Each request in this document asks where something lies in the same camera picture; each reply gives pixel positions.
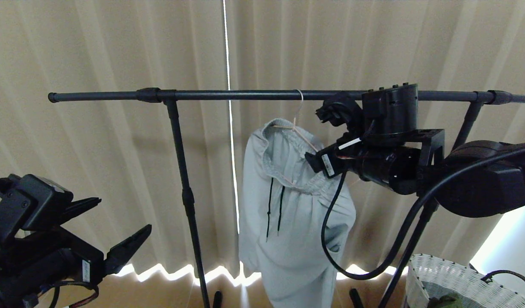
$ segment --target white wall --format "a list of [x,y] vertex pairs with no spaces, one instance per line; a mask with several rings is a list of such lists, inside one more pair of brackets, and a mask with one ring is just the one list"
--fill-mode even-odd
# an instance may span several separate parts
[[[525,207],[503,215],[471,264],[480,272],[511,270],[525,276]],[[525,296],[525,283],[509,274],[495,281]]]

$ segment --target garment rack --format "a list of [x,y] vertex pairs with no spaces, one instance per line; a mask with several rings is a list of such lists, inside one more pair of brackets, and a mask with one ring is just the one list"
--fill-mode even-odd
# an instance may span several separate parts
[[[205,282],[202,264],[202,252],[199,243],[198,228],[196,226],[196,212],[194,210],[194,194],[188,181],[186,158],[184,156],[184,145],[182,143],[181,127],[178,120],[177,101],[179,100],[325,100],[339,90],[162,90],[159,88],[144,88],[129,92],[85,92],[85,93],[49,93],[48,99],[52,103],[60,101],[92,101],[92,100],[139,100],[147,103],[164,103],[167,106],[169,119],[171,121],[175,150],[178,160],[178,170],[182,181],[182,202],[188,217],[192,246],[196,259],[196,270],[200,279],[202,299],[204,308],[211,308],[209,294]],[[354,100],[360,100],[366,90],[347,91]],[[419,101],[464,101],[470,102],[468,111],[464,117],[462,127],[458,132],[453,148],[466,142],[472,129],[473,123],[479,115],[483,105],[501,105],[506,103],[525,103],[525,95],[511,94],[504,91],[489,90],[486,92],[454,92],[454,91],[419,91]],[[390,299],[403,269],[406,267],[410,256],[418,243],[420,236],[431,218],[432,213],[421,215],[415,231],[407,244],[390,283],[379,304],[384,308]],[[356,302],[352,291],[350,297]],[[217,291],[214,296],[213,308],[220,308],[222,304],[222,293]]]

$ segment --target wooden floor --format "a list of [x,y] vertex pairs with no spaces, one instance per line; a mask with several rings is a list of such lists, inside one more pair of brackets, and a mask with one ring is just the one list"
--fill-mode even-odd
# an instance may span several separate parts
[[[337,281],[335,297],[332,308],[352,308],[348,292],[350,288],[356,287],[362,296],[366,308],[378,306],[380,297],[390,275],[383,274],[377,279],[369,281],[353,281],[351,279]],[[179,307],[198,308],[203,307],[200,288],[193,285],[191,275],[186,275],[176,281],[167,280],[161,273],[155,273],[149,279],[139,282],[134,273],[124,277],[108,276],[99,284],[100,296],[87,308],[96,307]],[[262,281],[245,287],[239,285],[234,287],[231,282],[220,275],[209,282],[208,285],[211,301],[216,290],[220,290],[224,297],[222,306],[224,308],[271,308],[272,305],[266,297]],[[402,277],[397,286],[388,308],[401,307],[403,293],[405,290],[405,277]],[[92,291],[82,287],[63,287],[57,307],[70,305],[91,294]],[[38,307],[47,307],[51,302],[53,292],[43,295]]]

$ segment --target laundry basket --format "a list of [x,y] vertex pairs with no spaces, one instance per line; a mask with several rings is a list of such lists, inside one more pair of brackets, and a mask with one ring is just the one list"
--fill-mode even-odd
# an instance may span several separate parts
[[485,276],[452,261],[415,254],[409,261],[404,307],[426,308],[430,298],[456,293],[464,308],[525,308],[523,296],[490,279],[497,273],[510,273],[525,281],[524,276],[511,271]]

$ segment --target basket handle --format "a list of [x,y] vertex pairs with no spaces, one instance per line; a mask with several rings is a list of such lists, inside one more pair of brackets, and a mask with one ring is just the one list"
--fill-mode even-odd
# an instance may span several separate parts
[[515,275],[515,276],[521,278],[525,282],[525,276],[524,275],[521,275],[520,273],[516,273],[516,272],[513,272],[513,271],[508,271],[507,269],[499,269],[498,271],[490,272],[487,275],[485,275],[483,278],[481,278],[481,280],[483,280],[486,283],[489,283],[489,281],[491,281],[491,277],[493,277],[493,275],[501,274],[501,273],[507,273],[507,274]]

